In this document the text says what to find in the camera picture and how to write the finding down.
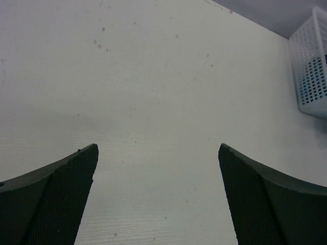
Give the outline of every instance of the mesh texture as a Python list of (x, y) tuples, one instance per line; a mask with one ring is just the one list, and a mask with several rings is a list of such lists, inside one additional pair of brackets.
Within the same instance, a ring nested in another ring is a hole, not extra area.
[(50, 176), (22, 244), (74, 244), (97, 155), (97, 150), (81, 153)]
[(285, 244), (261, 177), (226, 146), (219, 162), (239, 245)]

